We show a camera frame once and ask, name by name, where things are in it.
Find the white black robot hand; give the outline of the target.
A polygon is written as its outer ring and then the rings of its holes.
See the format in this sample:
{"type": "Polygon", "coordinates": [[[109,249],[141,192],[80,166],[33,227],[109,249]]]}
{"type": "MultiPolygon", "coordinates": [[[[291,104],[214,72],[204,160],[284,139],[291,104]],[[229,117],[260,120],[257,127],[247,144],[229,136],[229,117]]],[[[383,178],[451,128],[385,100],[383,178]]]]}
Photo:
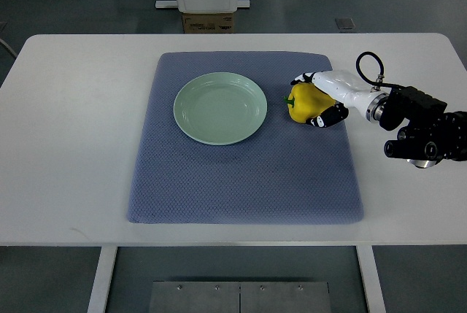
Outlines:
{"type": "Polygon", "coordinates": [[[389,97],[384,91],[363,87],[355,75],[343,70],[303,73],[291,85],[301,82],[314,84],[336,100],[332,107],[304,123],[318,128],[328,128],[345,120],[350,108],[356,109],[368,121],[377,122],[389,97]]]}

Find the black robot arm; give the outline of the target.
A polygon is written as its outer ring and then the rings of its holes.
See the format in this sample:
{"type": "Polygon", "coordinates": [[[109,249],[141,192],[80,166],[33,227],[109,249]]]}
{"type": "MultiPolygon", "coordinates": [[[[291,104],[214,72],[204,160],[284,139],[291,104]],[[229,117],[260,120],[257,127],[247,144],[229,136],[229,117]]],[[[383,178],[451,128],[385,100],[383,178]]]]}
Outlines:
{"type": "Polygon", "coordinates": [[[446,112],[447,103],[412,86],[383,82],[385,68],[373,52],[361,53],[356,70],[375,93],[389,88],[381,98],[374,99],[364,114],[367,120],[377,121],[386,131],[398,129],[397,137],[385,143],[389,158],[408,161],[419,169],[426,169],[442,160],[466,160],[466,112],[446,112]],[[371,56],[379,64],[377,79],[370,80],[361,70],[360,61],[371,56]]]}

